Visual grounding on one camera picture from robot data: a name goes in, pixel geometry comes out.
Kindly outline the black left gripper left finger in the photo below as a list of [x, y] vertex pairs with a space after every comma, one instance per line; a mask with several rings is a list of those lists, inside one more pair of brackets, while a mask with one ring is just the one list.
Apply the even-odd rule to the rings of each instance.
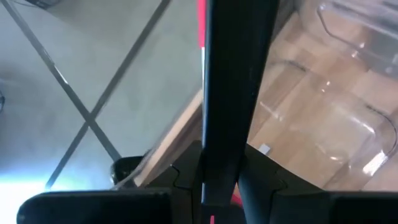
[[171, 191], [172, 223], [201, 222], [201, 142], [193, 141], [163, 173], [148, 186]]

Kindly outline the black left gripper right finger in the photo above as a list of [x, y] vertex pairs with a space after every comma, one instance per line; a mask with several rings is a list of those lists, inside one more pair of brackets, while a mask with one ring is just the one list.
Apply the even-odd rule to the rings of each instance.
[[247, 145], [239, 171], [238, 187], [248, 224], [286, 224], [283, 209], [274, 196], [287, 184], [279, 174], [285, 169], [257, 149]]

